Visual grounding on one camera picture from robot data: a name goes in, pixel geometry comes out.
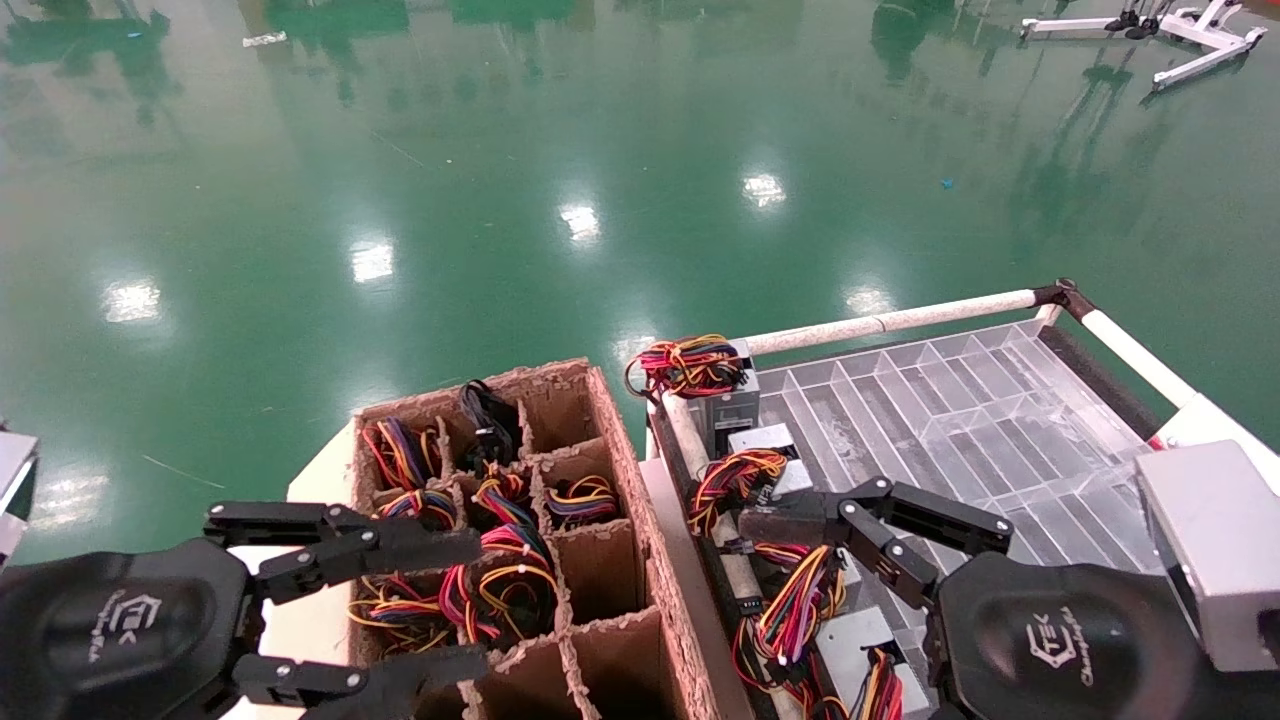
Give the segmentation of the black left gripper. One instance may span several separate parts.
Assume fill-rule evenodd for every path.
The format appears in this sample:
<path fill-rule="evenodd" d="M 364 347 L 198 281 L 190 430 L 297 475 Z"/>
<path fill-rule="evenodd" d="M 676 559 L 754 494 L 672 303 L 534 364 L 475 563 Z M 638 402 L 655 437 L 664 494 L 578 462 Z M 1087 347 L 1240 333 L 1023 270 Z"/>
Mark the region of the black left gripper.
<path fill-rule="evenodd" d="M 206 539 L 8 568 L 5 719 L 216 719 L 255 650 L 247 566 Z"/>

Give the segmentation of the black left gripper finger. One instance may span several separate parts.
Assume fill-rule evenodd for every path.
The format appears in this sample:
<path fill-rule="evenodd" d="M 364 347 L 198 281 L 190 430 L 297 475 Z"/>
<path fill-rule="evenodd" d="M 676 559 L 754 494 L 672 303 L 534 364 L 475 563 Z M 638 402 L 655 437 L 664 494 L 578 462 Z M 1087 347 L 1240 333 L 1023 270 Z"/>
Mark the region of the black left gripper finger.
<path fill-rule="evenodd" d="M 483 555 L 474 529 L 429 530 L 416 518 L 371 518 L 343 503 L 219 503 L 210 507 L 204 534 L 225 550 L 284 547 L 256 573 L 259 594 L 274 603 L 361 577 L 448 569 Z"/>
<path fill-rule="evenodd" d="M 476 646 L 403 653 L 369 667 L 246 655 L 232 670 L 253 705 L 302 708 L 302 719 L 408 719 L 421 696 L 489 673 Z"/>

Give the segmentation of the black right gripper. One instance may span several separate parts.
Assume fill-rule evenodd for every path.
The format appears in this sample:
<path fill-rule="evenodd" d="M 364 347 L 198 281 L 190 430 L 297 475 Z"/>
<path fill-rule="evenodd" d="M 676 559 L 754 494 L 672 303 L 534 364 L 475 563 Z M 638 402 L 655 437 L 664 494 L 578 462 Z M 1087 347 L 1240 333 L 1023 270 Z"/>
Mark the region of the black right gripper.
<path fill-rule="evenodd" d="M 979 556 L 942 579 L 900 532 Z M 1165 579 L 1016 562 L 1002 556 L 1009 519 L 932 491 L 886 477 L 845 495 L 799 491 L 745 509 L 739 533 L 755 544 L 842 548 L 906 606 L 932 607 L 937 719 L 1279 715 L 1277 673 L 1216 669 Z"/>

